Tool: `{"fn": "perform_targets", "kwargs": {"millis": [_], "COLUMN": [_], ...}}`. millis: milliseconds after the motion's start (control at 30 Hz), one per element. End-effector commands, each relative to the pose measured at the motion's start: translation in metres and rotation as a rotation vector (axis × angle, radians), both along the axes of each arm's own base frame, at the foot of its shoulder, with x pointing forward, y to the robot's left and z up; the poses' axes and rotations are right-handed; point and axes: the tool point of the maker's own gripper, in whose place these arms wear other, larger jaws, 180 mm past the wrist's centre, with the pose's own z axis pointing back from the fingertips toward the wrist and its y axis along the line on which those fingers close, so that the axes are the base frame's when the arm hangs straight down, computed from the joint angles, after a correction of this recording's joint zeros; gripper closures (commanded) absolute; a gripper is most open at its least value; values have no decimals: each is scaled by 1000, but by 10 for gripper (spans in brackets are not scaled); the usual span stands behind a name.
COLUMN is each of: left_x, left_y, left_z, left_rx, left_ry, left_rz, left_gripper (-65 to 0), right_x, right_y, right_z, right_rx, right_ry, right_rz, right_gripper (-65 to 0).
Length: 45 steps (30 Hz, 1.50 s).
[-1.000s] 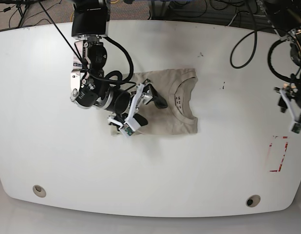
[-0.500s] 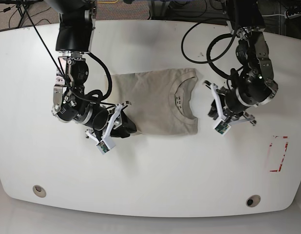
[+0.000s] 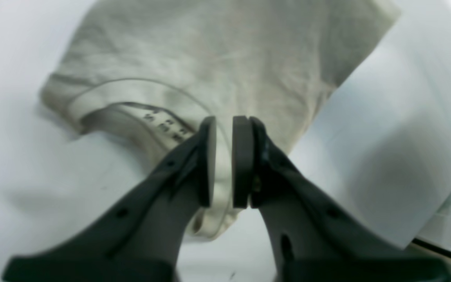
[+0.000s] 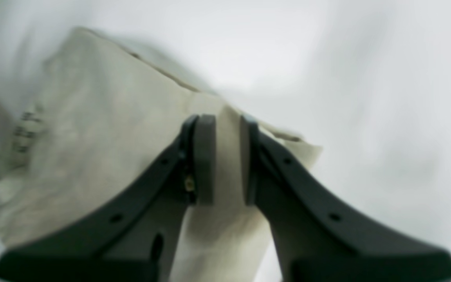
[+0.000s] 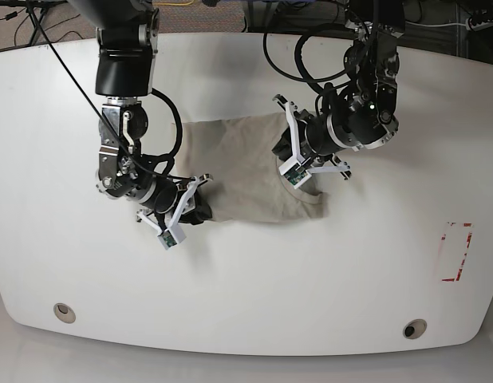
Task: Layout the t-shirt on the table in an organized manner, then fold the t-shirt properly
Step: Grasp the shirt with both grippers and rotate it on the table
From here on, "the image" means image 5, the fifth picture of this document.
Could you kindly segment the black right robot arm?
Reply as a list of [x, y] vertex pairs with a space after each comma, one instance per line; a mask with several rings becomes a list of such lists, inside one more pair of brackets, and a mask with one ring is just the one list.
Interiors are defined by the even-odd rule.
[[[71, 4], [95, 26], [99, 46], [95, 92], [106, 101], [98, 114], [97, 188], [109, 198], [138, 203], [137, 221], [152, 227], [162, 246], [170, 249], [186, 238], [182, 224], [198, 225], [211, 218], [211, 208], [198, 193], [211, 176], [171, 174], [183, 125], [172, 100], [152, 87], [160, 11], [150, 1]], [[176, 125], [175, 143], [161, 155], [142, 152], [148, 114], [141, 100], [150, 94], [169, 107]]]

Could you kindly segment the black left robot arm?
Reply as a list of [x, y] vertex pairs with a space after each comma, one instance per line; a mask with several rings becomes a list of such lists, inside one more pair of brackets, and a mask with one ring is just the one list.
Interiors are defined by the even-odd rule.
[[382, 147], [399, 131], [396, 75], [398, 39], [405, 32], [403, 3], [347, 1], [336, 6], [344, 10], [345, 27], [355, 32], [344, 53], [342, 71], [315, 78], [302, 58], [304, 45], [331, 30], [331, 23], [313, 26], [298, 39], [294, 47], [297, 76], [268, 62], [278, 74], [308, 85], [317, 94], [313, 112], [298, 109], [282, 95], [274, 97], [288, 127], [272, 152], [281, 161], [279, 174], [295, 189], [319, 173], [339, 173], [349, 179], [350, 166], [338, 158], [340, 151]]

